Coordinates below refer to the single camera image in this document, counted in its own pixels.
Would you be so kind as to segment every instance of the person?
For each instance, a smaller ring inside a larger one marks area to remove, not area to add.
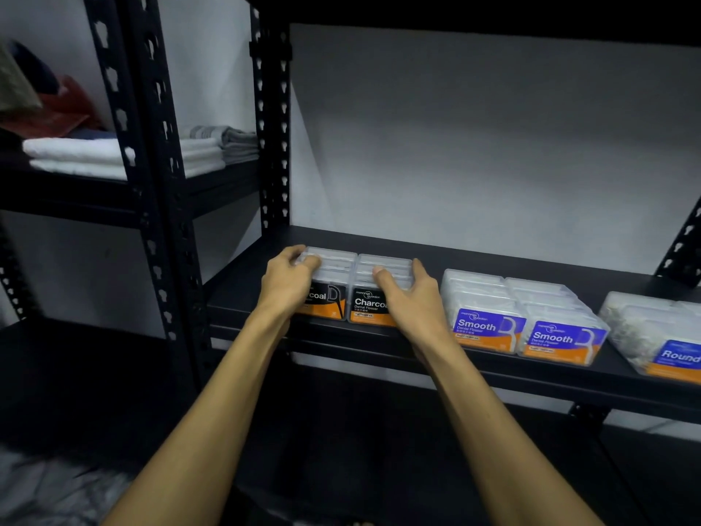
[[[268,262],[258,304],[211,380],[104,526],[219,523],[268,362],[320,265],[303,245]],[[451,335],[436,280],[417,259],[414,286],[399,289],[375,268],[390,314],[426,366],[497,526],[591,526],[602,522],[533,444]]]

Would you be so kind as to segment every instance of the person's left hand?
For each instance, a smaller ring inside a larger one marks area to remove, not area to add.
[[[304,245],[285,247],[268,261],[268,269],[261,280],[258,308],[280,314],[287,321],[309,295],[311,274],[319,266],[319,256],[309,255],[301,263],[294,260],[304,251]]]

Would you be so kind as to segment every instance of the hand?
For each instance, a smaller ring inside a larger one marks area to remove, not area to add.
[[[448,327],[438,291],[438,282],[430,277],[417,258],[412,263],[414,285],[409,290],[397,286],[392,274],[381,266],[372,270],[375,282],[385,292],[387,307],[399,330],[409,339],[420,359],[430,347],[452,346],[455,340]]]
[[[293,264],[304,247],[285,247],[278,256],[268,261],[268,269],[261,280],[257,309],[272,312],[288,321],[302,305],[309,295],[311,274],[321,266],[321,259],[314,255],[307,256],[300,264]]]

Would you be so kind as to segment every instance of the finger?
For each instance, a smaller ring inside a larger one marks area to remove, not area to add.
[[[291,262],[301,255],[304,249],[306,249],[305,245],[291,245],[290,247],[285,247],[277,257]]]
[[[316,255],[305,256],[301,265],[307,266],[309,271],[316,271],[321,267],[321,258]]]
[[[426,268],[421,263],[421,260],[419,260],[418,258],[415,258],[411,261],[411,268],[414,271],[415,281],[420,281],[422,278],[428,277],[428,273],[426,273]]]
[[[375,279],[375,283],[380,286],[380,290],[385,292],[388,299],[390,299],[398,291],[402,291],[402,289],[397,286],[397,281],[394,280],[392,274],[384,269],[384,267],[373,267],[372,277]]]

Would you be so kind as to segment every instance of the white towel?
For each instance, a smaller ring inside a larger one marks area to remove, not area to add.
[[[204,173],[214,172],[226,167],[224,161],[219,159],[194,160],[185,162],[185,176],[193,177]],[[99,177],[101,179],[115,179],[126,181],[127,173],[122,165],[94,164],[65,162],[63,160],[35,159],[30,160],[30,166],[45,172],[66,173],[70,175],[82,175]]]
[[[221,158],[221,149],[214,139],[181,140],[180,150],[185,153],[211,149]],[[61,160],[73,163],[99,163],[119,165],[122,162],[119,142],[116,139],[78,140],[72,138],[34,138],[22,142],[22,150],[32,158]],[[127,148],[128,158],[134,158],[134,150]]]

